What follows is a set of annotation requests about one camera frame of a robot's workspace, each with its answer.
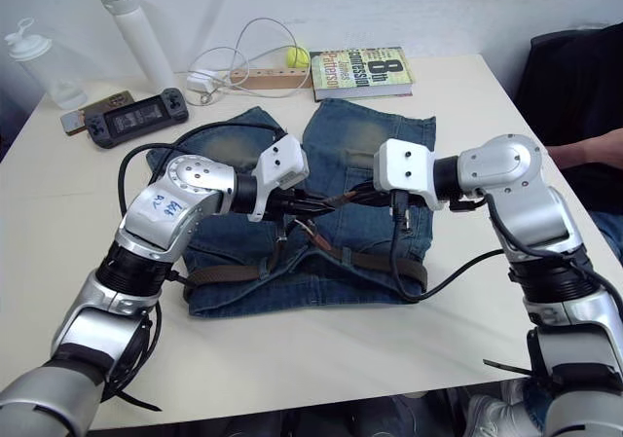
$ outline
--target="clear plastic bottle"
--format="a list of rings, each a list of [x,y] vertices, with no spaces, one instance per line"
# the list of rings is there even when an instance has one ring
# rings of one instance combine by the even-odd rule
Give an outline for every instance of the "clear plastic bottle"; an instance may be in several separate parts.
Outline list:
[[[59,108],[80,107],[87,102],[87,95],[70,66],[54,48],[52,40],[41,35],[24,36],[24,30],[34,21],[34,18],[20,20],[18,31],[5,37],[9,55],[35,78]]]

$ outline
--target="denim shorts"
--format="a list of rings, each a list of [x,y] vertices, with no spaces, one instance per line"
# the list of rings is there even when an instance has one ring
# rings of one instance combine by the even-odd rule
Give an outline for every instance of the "denim shorts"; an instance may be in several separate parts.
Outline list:
[[[276,125],[259,107],[230,121]],[[408,119],[339,99],[322,101],[303,137],[311,173],[300,186],[312,193],[337,196],[372,179],[374,154],[392,137],[432,150],[435,118]],[[183,145],[248,173],[272,143],[273,134],[265,129],[220,127],[200,132]],[[150,152],[149,165],[154,168],[164,153]],[[398,256],[421,261],[432,240],[432,212],[415,206],[410,212],[411,230],[401,239]],[[389,274],[360,269],[349,259],[352,252],[388,254],[393,221],[387,207],[349,204],[314,222],[334,247],[343,248],[342,260],[310,244],[303,230],[296,227],[285,243],[279,263],[269,271],[267,266],[275,252],[277,236],[275,222],[250,223],[241,214],[205,218],[191,240],[193,248],[184,253],[189,273],[204,267],[238,264],[259,267],[260,276],[195,289],[188,299],[190,314],[230,317],[309,306],[403,303]],[[421,293],[415,282],[405,284],[411,294]]]

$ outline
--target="white cable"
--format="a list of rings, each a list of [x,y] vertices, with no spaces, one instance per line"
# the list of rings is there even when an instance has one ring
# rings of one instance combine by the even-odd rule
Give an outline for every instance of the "white cable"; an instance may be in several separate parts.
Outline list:
[[[280,27],[282,27],[288,33],[290,38],[292,39],[292,43],[293,44],[291,44],[291,45],[282,45],[282,46],[279,46],[277,48],[272,48],[271,50],[268,50],[268,51],[265,51],[265,52],[260,53],[258,55],[255,55],[252,58],[248,58],[248,57],[246,57],[242,53],[241,50],[238,49],[239,45],[240,45],[240,41],[242,40],[242,36],[244,35],[244,32],[247,30],[247,28],[250,25],[252,25],[253,23],[255,23],[257,21],[261,21],[261,20],[271,21],[273,23],[276,23]],[[296,38],[295,38],[294,34],[288,29],[288,27],[285,26],[280,21],[274,19],[274,18],[269,18],[269,17],[254,18],[254,19],[250,20],[244,26],[244,28],[242,29],[242,31],[238,35],[238,38],[236,39],[236,46],[235,47],[232,48],[232,47],[229,47],[229,46],[218,46],[218,47],[210,48],[208,50],[203,51],[197,57],[195,57],[195,59],[191,62],[190,66],[189,66],[189,69],[188,69],[188,73],[198,73],[197,70],[194,70],[194,66],[204,55],[207,55],[207,54],[212,53],[212,52],[217,51],[217,50],[230,50],[230,51],[234,52],[234,55],[232,56],[232,62],[230,63],[230,67],[229,67],[229,69],[227,69],[227,73],[223,77],[216,77],[216,76],[209,75],[206,72],[200,72],[202,75],[204,75],[206,77],[209,77],[211,80],[213,80],[217,84],[217,87],[213,91],[209,91],[207,93],[208,97],[211,97],[215,92],[217,92],[221,88],[228,88],[228,89],[231,89],[231,90],[244,91],[244,92],[246,92],[248,94],[252,94],[252,95],[263,97],[263,98],[285,98],[287,96],[291,96],[292,94],[296,93],[306,83],[306,81],[310,77],[311,63],[308,64],[306,75],[305,75],[305,78],[303,79],[303,81],[297,87],[295,87],[294,89],[291,89],[287,93],[275,94],[275,95],[262,94],[262,93],[258,93],[257,91],[249,90],[249,89],[246,89],[246,88],[240,86],[241,84],[246,82],[246,80],[249,78],[250,71],[251,71],[251,69],[250,69],[250,62],[252,62],[253,60],[257,60],[257,59],[259,59],[259,58],[261,58],[261,57],[263,57],[265,55],[269,55],[271,53],[274,53],[276,51],[279,51],[279,50],[282,50],[282,49],[285,49],[285,48],[294,48],[294,50],[295,50],[295,52],[294,52],[295,53],[294,54],[294,65],[296,65],[296,62],[297,62],[298,56],[299,56],[299,45],[298,45],[298,43],[296,41]],[[243,62],[241,64],[239,64],[238,66],[234,67],[234,64],[236,63],[237,55],[242,57]],[[235,71],[235,70],[238,70],[243,65],[245,66],[245,70],[246,70],[244,77],[242,78],[242,80],[239,80],[237,82],[232,82],[232,72]]]

